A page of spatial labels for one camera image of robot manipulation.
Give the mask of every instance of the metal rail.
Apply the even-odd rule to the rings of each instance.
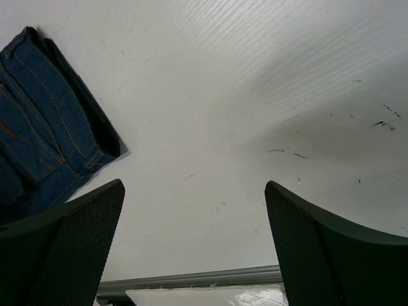
[[[97,297],[125,296],[126,290],[140,289],[175,289],[216,286],[240,286],[255,284],[282,283],[281,270],[278,265],[260,266],[237,270],[192,273],[144,279],[115,280],[101,282]]]

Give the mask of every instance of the folded jeans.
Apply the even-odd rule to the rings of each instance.
[[[26,27],[0,52],[0,224],[61,205],[119,156],[119,137],[80,77]]]

